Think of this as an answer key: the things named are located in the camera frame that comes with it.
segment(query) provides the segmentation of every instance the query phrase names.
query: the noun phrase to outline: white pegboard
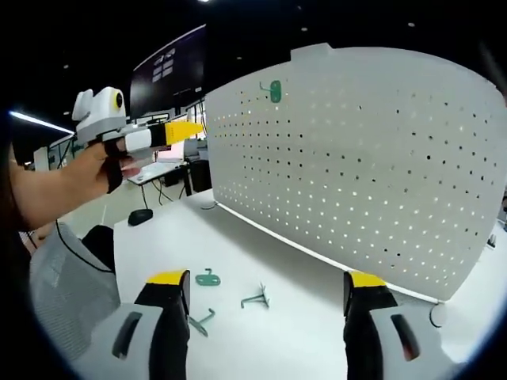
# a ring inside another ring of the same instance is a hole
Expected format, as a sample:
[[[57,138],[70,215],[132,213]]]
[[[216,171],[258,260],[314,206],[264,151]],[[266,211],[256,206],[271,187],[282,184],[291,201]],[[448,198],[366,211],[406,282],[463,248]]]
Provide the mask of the white pegboard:
[[[273,80],[278,104],[259,88]],[[316,45],[206,101],[217,201],[429,297],[466,279],[507,173],[505,101],[485,78],[414,51]]]

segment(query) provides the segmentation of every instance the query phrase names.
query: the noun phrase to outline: green peg hook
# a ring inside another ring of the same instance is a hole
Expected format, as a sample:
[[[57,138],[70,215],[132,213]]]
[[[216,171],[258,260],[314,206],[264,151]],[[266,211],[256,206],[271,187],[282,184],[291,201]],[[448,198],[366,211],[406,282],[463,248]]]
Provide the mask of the green peg hook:
[[[196,275],[196,281],[202,287],[217,287],[220,285],[220,278],[212,274],[211,268],[206,268],[207,275]]]
[[[208,331],[206,331],[206,329],[204,328],[203,323],[205,323],[206,321],[209,321],[210,319],[212,319],[215,316],[215,311],[213,309],[210,308],[208,310],[209,310],[210,314],[207,317],[201,319],[200,321],[196,321],[195,319],[193,319],[192,317],[189,316],[190,325],[195,327],[199,333],[203,334],[206,337],[208,337]]]
[[[245,309],[245,304],[248,302],[261,302],[264,303],[265,306],[269,309],[269,298],[266,294],[266,286],[261,283],[261,293],[259,295],[254,295],[253,297],[244,298],[241,300],[241,308]]]
[[[272,81],[268,89],[262,87],[262,82],[259,82],[259,87],[263,91],[269,91],[272,103],[280,103],[282,100],[282,84],[280,81]]]

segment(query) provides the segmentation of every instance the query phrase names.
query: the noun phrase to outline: ceiling light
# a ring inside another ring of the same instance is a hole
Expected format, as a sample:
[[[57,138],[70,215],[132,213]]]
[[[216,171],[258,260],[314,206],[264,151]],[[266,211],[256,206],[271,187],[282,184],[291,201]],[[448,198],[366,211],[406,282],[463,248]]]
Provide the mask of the ceiling light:
[[[44,125],[45,127],[52,128],[52,129],[56,129],[57,131],[66,132],[66,133],[68,133],[69,135],[73,135],[73,134],[74,134],[74,132],[73,132],[73,131],[69,131],[68,129],[65,129],[65,128],[62,128],[62,127],[58,127],[58,126],[56,126],[56,125],[54,125],[54,124],[47,123],[47,122],[45,122],[45,121],[42,121],[42,120],[36,119],[35,117],[31,117],[31,116],[26,116],[26,115],[23,115],[22,113],[19,113],[19,112],[9,111],[9,114],[10,114],[11,116],[17,117],[18,119],[22,119],[22,120],[25,120],[25,121],[29,121],[30,123],[35,123],[35,124]]]

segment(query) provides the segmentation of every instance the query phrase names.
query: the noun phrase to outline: white table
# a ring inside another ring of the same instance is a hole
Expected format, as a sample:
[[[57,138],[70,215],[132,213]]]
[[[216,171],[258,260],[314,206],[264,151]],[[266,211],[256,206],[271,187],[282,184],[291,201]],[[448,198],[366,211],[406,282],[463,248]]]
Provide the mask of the white table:
[[[140,226],[115,225],[122,302],[133,302],[153,274],[187,268],[193,279],[191,315],[200,319],[210,307],[216,312],[205,326],[208,338],[190,329],[189,380],[346,378],[343,272],[220,207],[200,209],[212,203],[212,191],[207,191],[155,209],[152,220]],[[495,233],[496,250],[486,249],[446,305],[448,321],[441,335],[444,350],[455,361],[478,347],[503,302],[507,234],[499,225]],[[220,276],[219,287],[196,285],[195,275],[205,268]],[[255,295],[261,281],[270,309],[254,303],[242,310],[240,300]],[[426,302],[399,299],[429,311]]]
[[[142,186],[151,182],[152,180],[156,180],[159,177],[166,175],[169,172],[177,169],[183,161],[180,162],[153,162],[152,164],[143,166],[141,168],[141,172],[135,176],[128,178],[128,181],[133,184],[137,184],[138,186]]]

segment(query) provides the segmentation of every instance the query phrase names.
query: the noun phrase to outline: black computer mouse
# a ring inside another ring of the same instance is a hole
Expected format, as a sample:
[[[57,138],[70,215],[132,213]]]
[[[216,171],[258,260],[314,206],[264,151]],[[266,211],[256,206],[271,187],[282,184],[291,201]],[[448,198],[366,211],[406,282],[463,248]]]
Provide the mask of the black computer mouse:
[[[128,216],[129,226],[138,226],[141,223],[146,222],[153,218],[153,210],[149,208],[142,208],[140,210],[134,210]]]

